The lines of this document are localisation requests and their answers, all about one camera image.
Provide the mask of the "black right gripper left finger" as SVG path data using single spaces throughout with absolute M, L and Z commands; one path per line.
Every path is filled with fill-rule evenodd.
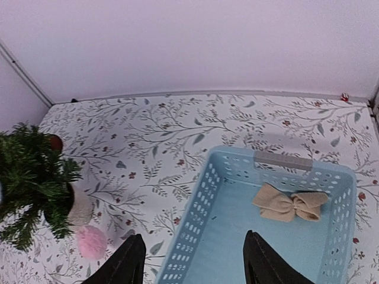
M 131 235 L 83 284 L 143 283 L 146 246 L 140 234 Z

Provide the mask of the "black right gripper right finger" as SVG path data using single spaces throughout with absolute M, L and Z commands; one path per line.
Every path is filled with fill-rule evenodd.
M 243 245 L 246 283 L 313 284 L 293 269 L 257 232 L 249 230 Z

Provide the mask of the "pink pompom ornament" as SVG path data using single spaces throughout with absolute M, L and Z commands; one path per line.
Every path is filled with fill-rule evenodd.
M 97 227 L 85 225 L 76 232 L 78 250 L 82 257 L 98 260 L 104 257 L 107 249 L 107 238 Z

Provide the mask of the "beige ribbon bow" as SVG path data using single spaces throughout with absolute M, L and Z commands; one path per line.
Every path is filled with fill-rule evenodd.
M 321 206 L 328 202 L 323 192 L 300 192 L 287 196 L 272 185 L 265 183 L 255 195 L 252 204 L 260 210 L 262 218 L 291 222 L 296 216 L 318 222 Z

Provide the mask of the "white ribbed plant pot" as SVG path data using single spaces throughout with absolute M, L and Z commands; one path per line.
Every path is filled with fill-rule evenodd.
M 69 223 L 69 229 L 76 231 L 88 225 L 94 210 L 89 196 L 72 183 L 65 183 L 63 188 L 68 192 L 64 197 L 53 203 L 53 207 L 44 212 L 45 220 L 50 224 L 53 210 L 59 209 Z

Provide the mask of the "small green christmas tree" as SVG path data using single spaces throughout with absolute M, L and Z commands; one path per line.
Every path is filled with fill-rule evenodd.
M 42 218 L 56 239 L 72 233 L 72 183 L 81 167 L 64 158 L 53 134 L 26 123 L 1 133 L 1 241 L 27 251 Z

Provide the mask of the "dark red bauble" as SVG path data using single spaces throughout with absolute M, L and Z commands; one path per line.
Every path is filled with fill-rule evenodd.
M 61 152 L 63 150 L 62 139 L 54 134 L 49 135 L 51 148 L 55 151 Z

